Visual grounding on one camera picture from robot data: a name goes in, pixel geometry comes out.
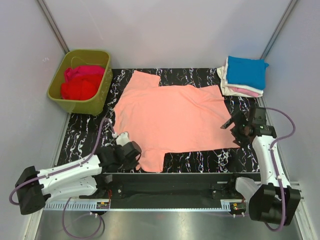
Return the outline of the salmon pink t shirt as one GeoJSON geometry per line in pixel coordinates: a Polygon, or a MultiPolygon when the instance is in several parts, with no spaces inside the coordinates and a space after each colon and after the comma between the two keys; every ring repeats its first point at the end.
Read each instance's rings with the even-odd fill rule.
{"type": "Polygon", "coordinates": [[[217,85],[159,82],[158,75],[134,71],[114,107],[114,130],[140,146],[144,171],[161,172],[167,153],[236,147],[232,133],[222,129],[231,116],[217,85]]]}

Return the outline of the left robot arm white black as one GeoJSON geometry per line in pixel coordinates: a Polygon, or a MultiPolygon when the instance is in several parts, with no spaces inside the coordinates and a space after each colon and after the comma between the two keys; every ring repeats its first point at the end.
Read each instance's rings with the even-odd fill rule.
{"type": "Polygon", "coordinates": [[[129,141],[58,167],[42,170],[27,167],[14,189],[20,213],[33,214],[50,202],[66,198],[103,198],[109,189],[103,174],[135,168],[141,155],[139,145],[129,141]]]}

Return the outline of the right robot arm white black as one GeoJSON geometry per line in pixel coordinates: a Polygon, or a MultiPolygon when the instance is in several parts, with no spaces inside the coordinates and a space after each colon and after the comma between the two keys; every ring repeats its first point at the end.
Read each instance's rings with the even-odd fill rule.
{"type": "Polygon", "coordinates": [[[278,137],[275,128],[267,124],[267,109],[252,107],[248,115],[236,112],[221,128],[231,125],[234,142],[244,147],[248,144],[256,154],[260,185],[249,177],[234,175],[227,183],[228,195],[239,198],[241,195],[248,202],[248,214],[251,220],[263,222],[273,232],[288,226],[301,201],[299,190],[293,189],[286,177],[278,152],[278,142],[295,133],[278,137]]]}

